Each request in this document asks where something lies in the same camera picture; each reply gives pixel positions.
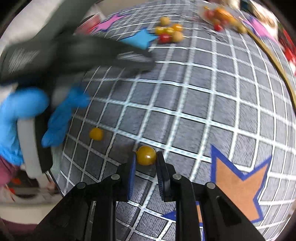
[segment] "person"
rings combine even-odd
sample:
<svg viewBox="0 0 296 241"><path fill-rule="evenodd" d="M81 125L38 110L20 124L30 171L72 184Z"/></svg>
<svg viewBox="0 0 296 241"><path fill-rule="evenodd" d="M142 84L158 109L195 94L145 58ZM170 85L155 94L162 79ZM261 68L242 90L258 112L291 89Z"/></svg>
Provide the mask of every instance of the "person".
<svg viewBox="0 0 296 241"><path fill-rule="evenodd" d="M72 87L51 115L42 146L59 146L68 130L72 109L87 107L88 104L89 96L79 87ZM39 88L17 88L17 85L0 87L0 186L7 184L24 163L17 135L17 120L38 116L49 105L49 97Z"/></svg>

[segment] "grid patterned fabric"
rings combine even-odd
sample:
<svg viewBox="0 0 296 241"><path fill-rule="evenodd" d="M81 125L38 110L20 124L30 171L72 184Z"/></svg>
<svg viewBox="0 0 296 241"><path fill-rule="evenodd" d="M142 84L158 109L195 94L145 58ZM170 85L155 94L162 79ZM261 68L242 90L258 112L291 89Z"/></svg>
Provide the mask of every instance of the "grid patterned fabric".
<svg viewBox="0 0 296 241"><path fill-rule="evenodd" d="M183 0L158 0L120 12L130 15L100 33L121 39L144 27L153 31L165 14L185 27L180 43L152 43L157 64L151 72L98 67L85 74L91 103L73 114L58 184L66 194L80 181L99 182L141 145L162 150L178 173L201 184L210 180L210 144L245 173L272 155L258 198L264 220L254 224L272 239L296 196L296 120L287 88L248 35L226 30L227 42L220 42L203 23L172 12L192 15ZM266 44L295 88L282 51ZM102 141L89 138L93 127L104 129ZM154 166L137 166L133 197L117 206L118 240L175 240L175 222L162 217L175 204L161 201L155 175Z"/></svg>

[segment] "screw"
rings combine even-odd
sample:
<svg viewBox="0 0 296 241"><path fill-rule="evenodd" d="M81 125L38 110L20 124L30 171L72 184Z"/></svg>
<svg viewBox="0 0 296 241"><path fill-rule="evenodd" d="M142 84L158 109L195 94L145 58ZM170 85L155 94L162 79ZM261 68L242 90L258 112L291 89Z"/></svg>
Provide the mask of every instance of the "screw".
<svg viewBox="0 0 296 241"><path fill-rule="evenodd" d="M111 179L112 180L118 180L120 178L120 175L118 175L118 174L113 174L112 176L111 176Z"/></svg>
<svg viewBox="0 0 296 241"><path fill-rule="evenodd" d="M173 179L180 180L181 177L182 177L182 176L181 176L179 173L175 173L175 174L173 174Z"/></svg>
<svg viewBox="0 0 296 241"><path fill-rule="evenodd" d="M207 188L214 189L216 185L214 183L207 183Z"/></svg>
<svg viewBox="0 0 296 241"><path fill-rule="evenodd" d="M77 183L77 185L76 185L76 187L78 189L83 189L83 188L85 188L85 186L86 186L86 184L84 182Z"/></svg>

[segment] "gloved hand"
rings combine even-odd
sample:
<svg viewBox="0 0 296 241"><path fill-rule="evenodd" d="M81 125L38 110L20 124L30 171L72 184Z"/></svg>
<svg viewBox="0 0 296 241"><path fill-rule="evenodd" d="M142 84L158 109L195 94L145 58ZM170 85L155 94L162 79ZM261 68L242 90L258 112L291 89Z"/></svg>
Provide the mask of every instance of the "gloved hand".
<svg viewBox="0 0 296 241"><path fill-rule="evenodd" d="M68 129L73 107L87 107L89 97L79 88L70 89L67 98L56 108L42 139L44 147L60 145ZM46 93L38 88L17 90L0 103L0 157L14 166L24 160L17 136L17 120L33 118L49 106Z"/></svg>

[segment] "light blue star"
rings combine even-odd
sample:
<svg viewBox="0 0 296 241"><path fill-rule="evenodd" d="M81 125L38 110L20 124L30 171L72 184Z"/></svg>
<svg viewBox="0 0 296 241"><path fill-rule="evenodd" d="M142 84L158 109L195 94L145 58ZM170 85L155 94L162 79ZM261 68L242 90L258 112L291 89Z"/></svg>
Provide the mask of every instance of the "light blue star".
<svg viewBox="0 0 296 241"><path fill-rule="evenodd" d="M147 49L149 47L149 43L154 39L157 39L157 36L150 34L147 29L144 28L141 31L135 33L133 36L121 39L120 41L137 48Z"/></svg>

